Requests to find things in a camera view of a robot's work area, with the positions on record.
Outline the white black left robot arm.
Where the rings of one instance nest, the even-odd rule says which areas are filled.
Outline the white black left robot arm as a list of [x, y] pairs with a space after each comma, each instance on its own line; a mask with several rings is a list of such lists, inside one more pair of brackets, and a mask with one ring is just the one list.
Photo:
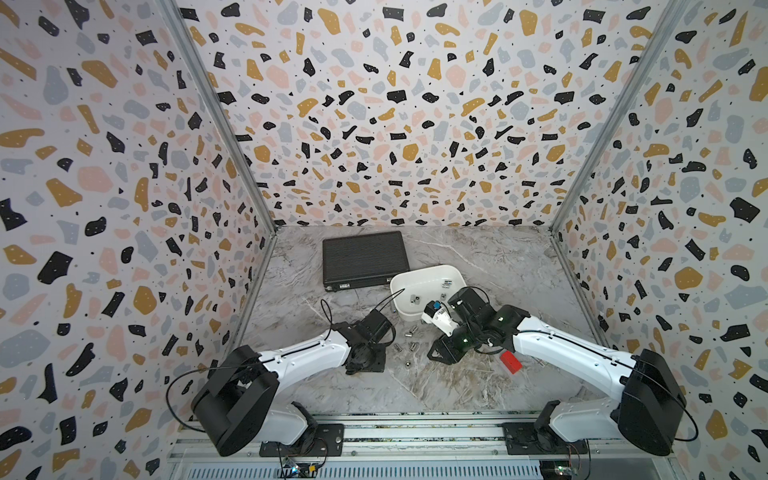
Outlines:
[[326, 370], [381, 373], [396, 330], [378, 309], [356, 322], [330, 325], [327, 332], [289, 347], [262, 352], [234, 349], [213, 369], [191, 403], [193, 416], [222, 457], [252, 442], [269, 455], [319, 455], [341, 427], [323, 426], [297, 401], [280, 404], [286, 389]]

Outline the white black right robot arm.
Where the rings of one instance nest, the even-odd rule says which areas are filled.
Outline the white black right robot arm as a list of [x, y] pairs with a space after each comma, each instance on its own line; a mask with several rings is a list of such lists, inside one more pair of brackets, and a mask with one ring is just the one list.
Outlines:
[[441, 331], [428, 357], [455, 365], [469, 352], [522, 354], [578, 377], [601, 396], [548, 402], [534, 423], [543, 443], [624, 439], [639, 450], [668, 456], [687, 417], [681, 387], [662, 355], [613, 350], [559, 330], [512, 305], [494, 308], [471, 287], [433, 300], [424, 322]]

